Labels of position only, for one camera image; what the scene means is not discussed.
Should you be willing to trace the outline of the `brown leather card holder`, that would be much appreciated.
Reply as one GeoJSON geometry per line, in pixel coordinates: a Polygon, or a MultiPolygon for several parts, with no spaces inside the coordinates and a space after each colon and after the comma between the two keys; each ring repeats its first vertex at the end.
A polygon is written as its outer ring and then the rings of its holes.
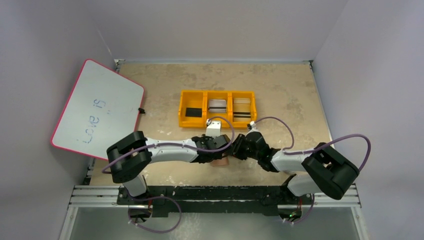
{"type": "Polygon", "coordinates": [[[210,163],[210,165],[213,166],[213,167],[224,167],[224,166],[228,166],[229,165],[229,158],[228,157],[224,157],[224,158],[221,158],[221,159],[213,160],[210,163]]]}

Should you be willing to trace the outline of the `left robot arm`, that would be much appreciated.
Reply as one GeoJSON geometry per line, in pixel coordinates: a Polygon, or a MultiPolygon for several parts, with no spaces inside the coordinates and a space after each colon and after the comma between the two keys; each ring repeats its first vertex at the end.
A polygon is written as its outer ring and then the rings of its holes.
{"type": "Polygon", "coordinates": [[[107,149],[108,165],[102,169],[102,173],[110,174],[112,181],[122,184],[130,196],[139,197],[148,192],[141,172],[149,164],[171,161],[210,163],[221,159],[231,144],[232,139],[225,134],[203,134],[179,141],[163,141],[135,131],[107,149]]]}

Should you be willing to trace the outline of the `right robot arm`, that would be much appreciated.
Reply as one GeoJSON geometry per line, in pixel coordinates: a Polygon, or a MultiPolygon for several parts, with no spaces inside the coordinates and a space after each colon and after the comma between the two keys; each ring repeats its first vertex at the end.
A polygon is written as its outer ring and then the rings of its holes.
{"type": "Polygon", "coordinates": [[[360,173],[351,161],[325,142],[296,154],[270,147],[259,131],[239,134],[228,153],[239,160],[254,159],[267,172],[292,172],[283,187],[296,197],[324,193],[340,200],[360,173]]]}

